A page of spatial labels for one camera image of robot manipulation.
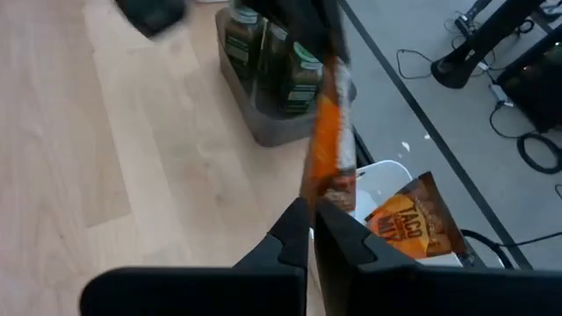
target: black equipment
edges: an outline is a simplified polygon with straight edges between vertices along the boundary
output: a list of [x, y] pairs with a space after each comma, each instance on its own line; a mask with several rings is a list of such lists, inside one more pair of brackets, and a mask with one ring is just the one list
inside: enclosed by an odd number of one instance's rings
[[160, 34], [188, 15], [185, 0], [116, 0], [121, 12], [148, 38]]
[[[560, 315], [562, 275], [422, 266], [321, 200], [314, 250], [327, 315]], [[82, 316], [306, 314], [310, 211], [297, 198], [232, 268], [123, 268], [93, 279]]]
[[431, 74], [445, 87], [463, 88], [486, 55], [520, 26], [543, 0], [507, 0], [465, 43], [431, 64]]
[[496, 82], [539, 133], [562, 125], [562, 26], [510, 63]]
[[554, 22], [562, 16], [562, 0], [555, 4], [548, 2], [541, 4], [541, 8], [537, 11], [537, 14], [548, 23]]
[[458, 30], [466, 37], [469, 38], [474, 33], [474, 19], [482, 12], [492, 0], [476, 0], [472, 7], [466, 12], [461, 14], [456, 20], [455, 25]]

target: light wood flooring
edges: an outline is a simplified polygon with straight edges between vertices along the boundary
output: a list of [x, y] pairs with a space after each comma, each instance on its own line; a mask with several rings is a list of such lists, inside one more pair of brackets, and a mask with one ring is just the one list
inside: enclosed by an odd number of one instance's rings
[[252, 140], [223, 6], [153, 42], [110, 0], [0, 0], [0, 315], [77, 315], [119, 266], [232, 265], [296, 197], [307, 142]]

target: gray floor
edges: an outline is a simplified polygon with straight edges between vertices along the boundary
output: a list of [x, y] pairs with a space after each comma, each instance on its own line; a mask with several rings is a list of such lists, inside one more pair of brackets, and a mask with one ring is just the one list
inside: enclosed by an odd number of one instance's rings
[[[395, 53], [400, 48], [415, 49], [431, 59], [450, 51], [456, 36], [443, 27], [443, 22], [466, 11], [472, 0], [348, 0], [367, 32], [386, 59], [396, 68]], [[501, 1], [494, 1], [482, 12], [484, 21]], [[478, 231], [493, 240], [497, 235], [456, 174], [427, 133], [405, 99], [348, 19], [344, 21], [352, 59], [352, 74], [357, 84], [353, 119], [375, 160], [394, 159], [403, 162], [415, 175], [430, 170], [446, 204], [458, 225]], [[501, 68], [544, 36], [540, 28], [505, 39], [497, 48]], [[429, 72], [429, 63], [415, 55], [403, 56], [407, 75]], [[562, 230], [562, 200], [554, 191], [562, 183], [562, 174], [543, 175], [529, 168], [515, 148], [514, 140], [504, 140], [488, 125], [494, 99], [488, 92], [489, 78], [473, 77], [461, 90], [450, 90], [432, 77], [404, 81], [422, 109], [442, 135], [470, 178], [475, 182], [495, 214], [516, 241], [531, 239]], [[495, 118], [505, 133], [520, 134], [531, 129], [517, 109], [504, 109]], [[562, 144], [562, 133], [549, 133]], [[553, 162], [550, 153], [540, 145], [529, 144], [528, 150], [539, 162]], [[486, 248], [472, 244], [486, 264], [498, 266], [497, 258]], [[535, 269], [562, 269], [562, 239], [543, 241], [522, 247]]]

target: orange bag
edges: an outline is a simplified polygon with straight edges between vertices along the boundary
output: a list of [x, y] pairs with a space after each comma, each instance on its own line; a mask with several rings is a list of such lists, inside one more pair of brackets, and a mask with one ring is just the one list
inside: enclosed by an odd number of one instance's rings
[[308, 200], [311, 210], [319, 197], [344, 211], [355, 209], [357, 165], [349, 115], [350, 80], [348, 66], [339, 58], [325, 60], [318, 116], [300, 187], [300, 196]]
[[377, 236], [414, 259], [467, 252], [431, 173], [414, 179], [365, 218]]

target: glass jar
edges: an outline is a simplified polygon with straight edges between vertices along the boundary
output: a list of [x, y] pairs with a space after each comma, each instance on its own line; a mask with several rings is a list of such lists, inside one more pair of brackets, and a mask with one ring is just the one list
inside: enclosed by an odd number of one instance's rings
[[308, 110], [321, 85], [322, 63], [298, 42], [294, 42], [292, 48], [287, 65], [287, 76], [283, 83], [284, 98], [281, 102], [281, 111], [301, 114]]
[[230, 17], [225, 30], [225, 51], [236, 74], [241, 79], [252, 79], [262, 44], [262, 19], [257, 12], [234, 2], [230, 3]]
[[268, 22], [263, 36], [263, 48], [259, 69], [259, 86], [279, 92], [287, 65], [287, 31]]

